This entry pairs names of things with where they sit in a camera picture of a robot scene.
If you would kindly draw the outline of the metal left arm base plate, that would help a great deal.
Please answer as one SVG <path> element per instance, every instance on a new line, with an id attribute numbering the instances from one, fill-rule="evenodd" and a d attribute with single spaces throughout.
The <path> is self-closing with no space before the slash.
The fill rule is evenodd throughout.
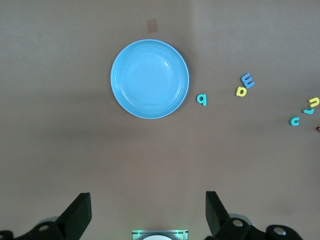
<path id="1" fill-rule="evenodd" d="M 189 240 L 187 229 L 176 230 L 132 230 L 132 240 Z"/>

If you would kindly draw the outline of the brown tape patch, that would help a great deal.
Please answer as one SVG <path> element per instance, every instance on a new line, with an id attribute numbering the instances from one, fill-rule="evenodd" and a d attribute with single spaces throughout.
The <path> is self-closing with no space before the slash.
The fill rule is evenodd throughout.
<path id="1" fill-rule="evenodd" d="M 157 33 L 158 32 L 158 22 L 156 18 L 148 19 L 146 21 L 148 33 Z"/>

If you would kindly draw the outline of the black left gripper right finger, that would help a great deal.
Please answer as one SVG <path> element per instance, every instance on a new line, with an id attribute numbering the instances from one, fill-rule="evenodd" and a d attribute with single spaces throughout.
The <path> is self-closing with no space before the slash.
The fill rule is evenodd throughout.
<path id="1" fill-rule="evenodd" d="M 303 240 L 285 225 L 272 224 L 263 232 L 244 219 L 231 217 L 215 191 L 206 192 L 205 217 L 211 232 L 205 240 Z"/>

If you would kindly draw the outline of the blue foam letter E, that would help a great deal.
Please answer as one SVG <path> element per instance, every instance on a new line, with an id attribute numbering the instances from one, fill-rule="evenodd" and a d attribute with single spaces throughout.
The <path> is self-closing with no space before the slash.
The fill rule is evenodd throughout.
<path id="1" fill-rule="evenodd" d="M 241 76 L 240 81 L 246 89 L 250 89 L 255 85 L 250 73 L 245 73 L 243 76 Z"/>

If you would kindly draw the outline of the teal foam letter q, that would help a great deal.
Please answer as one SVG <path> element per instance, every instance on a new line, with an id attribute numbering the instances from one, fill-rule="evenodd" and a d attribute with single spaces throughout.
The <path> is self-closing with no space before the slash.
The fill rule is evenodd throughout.
<path id="1" fill-rule="evenodd" d="M 197 95 L 196 101 L 198 104 L 201 104 L 205 107 L 207 105 L 207 95 L 205 93 Z"/>

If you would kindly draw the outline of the blue plate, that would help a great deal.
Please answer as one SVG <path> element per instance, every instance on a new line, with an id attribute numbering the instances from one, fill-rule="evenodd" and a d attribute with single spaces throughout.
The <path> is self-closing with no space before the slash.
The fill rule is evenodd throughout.
<path id="1" fill-rule="evenodd" d="M 156 39 L 130 43 L 116 56 L 110 85 L 119 105 L 142 119 L 159 119 L 175 112 L 190 85 L 188 66 L 171 45 Z"/>

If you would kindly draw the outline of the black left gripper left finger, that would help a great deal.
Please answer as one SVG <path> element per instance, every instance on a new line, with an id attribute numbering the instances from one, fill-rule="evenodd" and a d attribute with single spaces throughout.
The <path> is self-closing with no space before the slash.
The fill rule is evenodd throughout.
<path id="1" fill-rule="evenodd" d="M 39 223 L 18 237 L 0 230 L 0 240 L 80 240 L 91 220 L 91 195 L 80 193 L 56 220 Z"/>

